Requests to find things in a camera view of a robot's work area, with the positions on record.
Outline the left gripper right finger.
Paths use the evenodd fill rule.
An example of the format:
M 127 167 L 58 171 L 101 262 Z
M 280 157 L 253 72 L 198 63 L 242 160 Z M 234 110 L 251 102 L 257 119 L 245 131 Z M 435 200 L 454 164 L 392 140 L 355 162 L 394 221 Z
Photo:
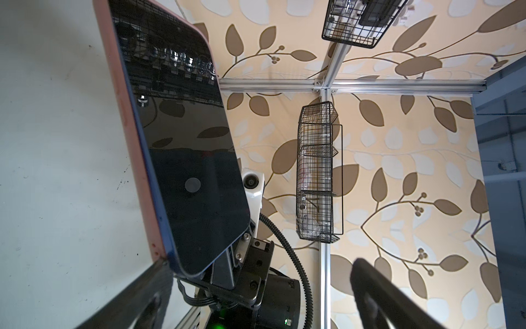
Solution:
M 364 328 L 442 328 L 365 259 L 354 261 L 350 283 Z

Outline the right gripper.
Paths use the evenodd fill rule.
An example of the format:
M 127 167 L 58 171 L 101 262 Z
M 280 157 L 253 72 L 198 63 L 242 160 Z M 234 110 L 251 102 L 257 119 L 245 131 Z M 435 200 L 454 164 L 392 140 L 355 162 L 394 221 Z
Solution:
M 250 230 L 177 230 L 178 289 L 193 307 L 260 308 L 273 250 Z

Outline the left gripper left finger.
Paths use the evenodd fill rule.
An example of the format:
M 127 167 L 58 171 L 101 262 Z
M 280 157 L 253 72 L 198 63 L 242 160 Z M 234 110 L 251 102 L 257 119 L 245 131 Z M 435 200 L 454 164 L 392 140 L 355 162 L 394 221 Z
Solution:
M 79 328 L 161 328 L 173 287 L 173 272 L 156 261 Z

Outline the phone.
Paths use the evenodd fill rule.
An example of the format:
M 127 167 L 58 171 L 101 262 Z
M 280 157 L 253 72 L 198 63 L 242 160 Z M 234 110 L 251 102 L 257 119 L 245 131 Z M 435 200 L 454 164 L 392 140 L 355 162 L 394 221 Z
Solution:
M 203 273 L 249 226 L 206 37 L 157 1 L 95 1 L 153 258 Z

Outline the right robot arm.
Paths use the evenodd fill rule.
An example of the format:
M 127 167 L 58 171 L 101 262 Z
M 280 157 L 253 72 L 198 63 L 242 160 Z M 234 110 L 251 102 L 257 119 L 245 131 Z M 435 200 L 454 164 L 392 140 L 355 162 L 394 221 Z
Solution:
M 274 242 L 246 231 L 204 273 L 178 280 L 187 304 L 210 309 L 207 328 L 298 328 L 302 301 L 304 328 L 312 327 L 314 303 L 304 267 L 279 228 L 263 214 L 259 221 L 279 240 L 299 278 L 272 268 Z

